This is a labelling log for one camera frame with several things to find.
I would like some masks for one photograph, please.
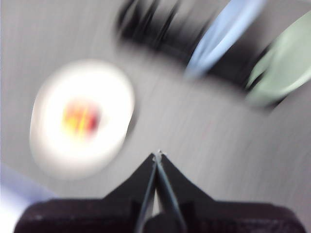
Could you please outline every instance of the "light blue object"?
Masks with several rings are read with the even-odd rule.
[[[0,197],[0,232],[13,233],[18,219],[29,205],[55,195],[1,164]]]
[[[266,0],[231,0],[203,35],[187,65],[186,77],[200,77],[242,36]]]

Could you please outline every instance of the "pale green object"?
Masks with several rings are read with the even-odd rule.
[[[255,106],[283,99],[311,78],[311,11],[289,26],[254,66],[247,88],[262,74],[246,96]]]

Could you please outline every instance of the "black object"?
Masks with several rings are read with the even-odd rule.
[[[159,12],[159,0],[128,0],[117,23],[122,38],[166,52],[187,64],[209,20],[197,25],[186,16],[176,16],[180,4],[176,1],[172,9]]]
[[[157,190],[162,213],[150,218]],[[162,153],[151,154],[99,200],[30,206],[15,233],[305,233],[294,213],[266,203],[215,201]]]
[[[198,24],[189,21],[187,16],[176,16],[180,1],[168,11],[160,11],[158,5],[159,0],[149,3],[145,0],[128,0],[119,13],[117,23],[121,37],[188,64],[212,19],[207,18],[206,22]],[[255,61],[265,52],[258,56],[253,47],[246,48],[244,43],[238,41],[208,73],[245,88]]]

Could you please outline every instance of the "blurry background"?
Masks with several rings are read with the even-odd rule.
[[[202,20],[226,0],[185,1]],[[223,80],[182,79],[182,64],[120,45],[122,0],[2,0],[1,162],[60,197],[104,197],[152,152],[162,149],[192,182],[217,200],[263,201],[293,209],[311,231],[311,83],[276,108],[256,109]],[[259,49],[311,9],[306,1],[270,0]],[[128,137],[101,172],[66,182],[47,176],[29,148],[33,103],[43,82],[68,62],[95,58],[128,75],[136,109]]]

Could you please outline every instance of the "pliers jaw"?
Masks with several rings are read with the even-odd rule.
[[[161,213],[151,217],[157,190]],[[154,153],[103,199],[31,205],[15,233],[305,233],[295,214],[267,203],[215,201]]]

